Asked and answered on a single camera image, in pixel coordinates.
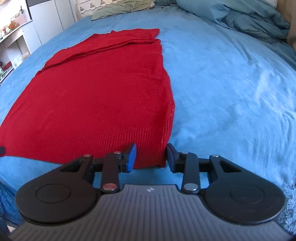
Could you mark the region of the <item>white shelf unit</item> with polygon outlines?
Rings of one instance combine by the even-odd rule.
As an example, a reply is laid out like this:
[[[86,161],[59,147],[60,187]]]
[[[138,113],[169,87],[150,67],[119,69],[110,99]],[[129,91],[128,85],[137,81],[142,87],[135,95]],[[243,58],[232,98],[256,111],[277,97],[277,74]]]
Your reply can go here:
[[[1,82],[40,46],[28,1],[1,1]]]

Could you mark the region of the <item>green pillow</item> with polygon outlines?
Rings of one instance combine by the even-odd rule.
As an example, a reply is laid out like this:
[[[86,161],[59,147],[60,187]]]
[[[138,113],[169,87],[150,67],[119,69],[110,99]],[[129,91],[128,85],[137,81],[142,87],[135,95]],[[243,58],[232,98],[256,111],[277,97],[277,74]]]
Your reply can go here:
[[[154,1],[151,0],[119,1],[117,3],[111,3],[98,9],[95,13],[93,13],[91,20],[95,21],[98,19],[108,18],[110,16],[148,10],[154,6]]]

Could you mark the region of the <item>blue shaggy rug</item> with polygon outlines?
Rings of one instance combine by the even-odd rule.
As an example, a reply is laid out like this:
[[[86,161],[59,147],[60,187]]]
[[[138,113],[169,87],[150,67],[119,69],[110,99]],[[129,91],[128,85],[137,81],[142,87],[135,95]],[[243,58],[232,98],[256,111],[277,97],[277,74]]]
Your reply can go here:
[[[278,223],[286,231],[295,235],[296,231],[296,189],[294,183],[280,186],[285,195],[285,207],[278,218]]]

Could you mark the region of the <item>teal duvet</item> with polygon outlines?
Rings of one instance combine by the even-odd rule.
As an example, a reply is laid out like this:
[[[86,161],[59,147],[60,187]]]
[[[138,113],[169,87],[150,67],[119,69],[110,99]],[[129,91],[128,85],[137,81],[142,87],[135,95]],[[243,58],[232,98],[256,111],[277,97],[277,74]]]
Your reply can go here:
[[[266,1],[177,1],[182,9],[221,27],[262,41],[295,69],[295,50],[288,45],[290,23]]]

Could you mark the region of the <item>cream patterned pillow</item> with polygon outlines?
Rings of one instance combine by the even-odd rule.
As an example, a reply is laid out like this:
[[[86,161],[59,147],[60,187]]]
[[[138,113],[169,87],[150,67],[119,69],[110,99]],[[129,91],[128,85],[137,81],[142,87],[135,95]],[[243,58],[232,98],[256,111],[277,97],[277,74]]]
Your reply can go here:
[[[95,11],[108,6],[112,3],[118,3],[117,0],[76,0],[76,14],[79,18],[92,16]]]

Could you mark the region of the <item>red knit sweater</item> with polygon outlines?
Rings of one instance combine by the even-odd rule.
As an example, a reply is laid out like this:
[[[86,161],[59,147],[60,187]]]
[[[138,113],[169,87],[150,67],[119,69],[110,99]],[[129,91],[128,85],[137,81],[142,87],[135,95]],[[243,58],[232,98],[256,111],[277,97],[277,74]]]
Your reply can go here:
[[[54,54],[2,122],[2,156],[65,164],[135,143],[135,168],[165,166],[175,102],[159,32],[94,34]]]

